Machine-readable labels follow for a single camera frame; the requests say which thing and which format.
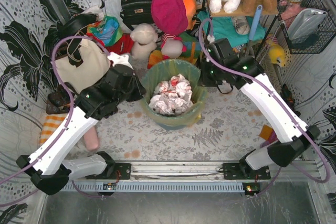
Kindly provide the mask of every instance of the black wire basket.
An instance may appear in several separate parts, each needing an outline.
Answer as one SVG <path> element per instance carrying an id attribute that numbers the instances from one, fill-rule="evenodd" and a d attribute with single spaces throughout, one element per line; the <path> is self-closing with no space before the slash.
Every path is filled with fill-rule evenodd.
<path id="1" fill-rule="evenodd" d="M 327 13 L 326 17 L 319 24 L 319 26 L 310 34 L 290 40 L 288 37 L 287 29 L 297 17 L 297 10 L 300 8 L 315 8 Z M 284 21 L 281 25 L 283 34 L 292 55 L 297 54 L 319 54 L 327 45 L 333 40 L 336 35 L 336 25 L 321 0 L 279 0 L 278 1 L 279 21 Z"/>

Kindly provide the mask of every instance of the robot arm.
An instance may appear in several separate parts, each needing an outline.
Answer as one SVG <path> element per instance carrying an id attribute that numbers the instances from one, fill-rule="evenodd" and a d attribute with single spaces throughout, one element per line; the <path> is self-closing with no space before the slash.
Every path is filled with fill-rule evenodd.
<path id="1" fill-rule="evenodd" d="M 253 57 L 247 56 L 239 58 L 237 53 L 232 50 L 227 39 L 221 39 L 208 44 L 207 50 L 210 56 L 222 66 L 245 73 L 261 81 L 273 91 L 273 95 L 280 98 L 282 105 L 290 111 L 300 127 L 306 129 L 306 133 L 313 140 L 318 137 L 320 134 L 318 128 L 314 125 L 308 127 L 304 121 L 298 118 L 289 109 L 270 83 L 267 75 L 264 74 L 262 67 Z M 278 136 L 279 141 L 261 149 L 254 150 L 240 160 L 240 169 L 243 170 L 245 175 L 248 174 L 251 169 L 258 170 L 261 167 L 273 163 L 281 167 L 286 167 L 309 147 L 308 140 L 292 123 L 285 110 L 259 84 L 245 79 L 242 76 L 223 71 L 205 58 L 200 60 L 199 67 L 202 70 L 199 85 L 216 87 L 223 81 L 226 81 L 230 85 L 235 86 L 253 101 Z"/>
<path id="2" fill-rule="evenodd" d="M 37 151 L 30 156 L 21 155 L 16 161 L 20 168 L 24 168 L 39 159 L 42 152 L 50 147 L 43 158 L 26 171 L 34 185 L 48 195 L 59 192 L 70 180 L 96 174 L 109 177 L 114 172 L 115 161 L 105 152 L 82 159 L 64 160 L 92 126 L 117 111 L 120 102 L 136 101 L 145 94 L 144 87 L 128 62 L 128 55 L 111 53 L 108 58 L 113 61 L 112 67 L 101 80 L 82 90 L 75 99 L 70 123 L 57 142 L 51 146 L 65 128 L 68 116 Z"/>

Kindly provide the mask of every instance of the beige fabric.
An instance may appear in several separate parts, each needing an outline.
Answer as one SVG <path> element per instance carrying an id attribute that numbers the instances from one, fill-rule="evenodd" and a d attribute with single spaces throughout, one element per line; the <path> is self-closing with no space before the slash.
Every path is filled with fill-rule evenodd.
<path id="1" fill-rule="evenodd" d="M 77 93 L 95 84 L 109 70 L 111 62 L 95 42 L 83 39 L 79 52 L 83 63 L 76 68 L 68 57 L 56 60 L 56 67 L 63 82 L 69 82 Z"/>

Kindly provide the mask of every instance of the crumpled tissue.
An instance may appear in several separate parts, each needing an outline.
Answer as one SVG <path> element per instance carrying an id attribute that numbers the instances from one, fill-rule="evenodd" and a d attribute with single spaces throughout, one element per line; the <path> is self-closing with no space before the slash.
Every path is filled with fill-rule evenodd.
<path id="1" fill-rule="evenodd" d="M 178 74 L 156 86 L 149 107 L 161 115 L 181 115 L 193 105 L 192 93 L 189 81 Z"/>

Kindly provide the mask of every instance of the green trash bin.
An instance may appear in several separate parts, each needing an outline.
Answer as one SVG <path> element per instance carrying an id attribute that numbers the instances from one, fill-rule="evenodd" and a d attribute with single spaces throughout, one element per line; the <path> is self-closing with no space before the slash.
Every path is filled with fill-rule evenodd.
<path id="1" fill-rule="evenodd" d="M 156 86 L 161 81 L 168 81 L 179 73 L 190 82 L 194 105 L 188 111 L 178 116 L 164 116 L 155 113 L 148 104 Z M 207 97 L 206 88 L 197 85 L 200 75 L 201 71 L 197 67 L 184 60 L 170 59 L 155 64 L 141 80 L 141 84 L 147 91 L 144 98 L 140 101 L 143 111 L 166 130 L 179 130 L 196 123 L 201 118 L 201 111 L 204 109 Z"/>

